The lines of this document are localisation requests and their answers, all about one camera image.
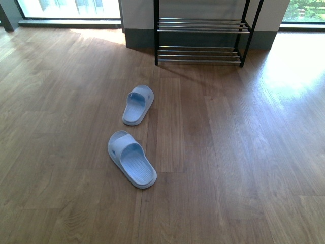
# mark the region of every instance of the glass pane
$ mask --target glass pane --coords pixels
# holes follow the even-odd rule
[[[283,22],[325,23],[325,0],[291,0]]]
[[[120,19],[118,0],[18,0],[26,18]]]

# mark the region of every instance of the shoe rack shelf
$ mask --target shoe rack shelf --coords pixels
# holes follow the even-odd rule
[[[250,0],[246,0],[241,19],[186,19],[161,17],[159,0],[154,0],[154,39],[155,65],[160,62],[233,64],[244,66],[249,45],[264,0],[260,0],[254,21],[250,26],[246,15]],[[197,46],[166,46],[160,43],[160,33],[218,33],[237,35],[231,47],[197,47]],[[239,50],[242,35],[248,35],[243,54]]]

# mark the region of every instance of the baseboard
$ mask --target baseboard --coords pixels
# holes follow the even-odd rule
[[[270,50],[277,32],[255,31],[250,48]],[[236,35],[215,33],[160,33],[160,44],[166,46],[201,46],[201,47],[232,47]],[[126,47],[154,47],[154,30],[125,29]],[[239,47],[243,48],[248,35],[242,35]]]

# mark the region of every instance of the light blue slipper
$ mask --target light blue slipper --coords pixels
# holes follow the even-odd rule
[[[142,146],[128,132],[115,132],[107,148],[114,163],[135,187],[144,189],[155,183],[156,171],[146,158]]]
[[[153,92],[146,85],[138,85],[127,96],[126,108],[122,117],[129,126],[140,124],[153,102]]]

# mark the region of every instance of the slipper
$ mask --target slipper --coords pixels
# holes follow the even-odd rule
[[[128,132],[115,132],[107,148],[114,163],[135,187],[145,189],[155,183],[156,171],[146,158],[142,146]]]
[[[140,124],[153,102],[153,92],[146,85],[138,85],[127,96],[126,108],[122,117],[125,124]]]

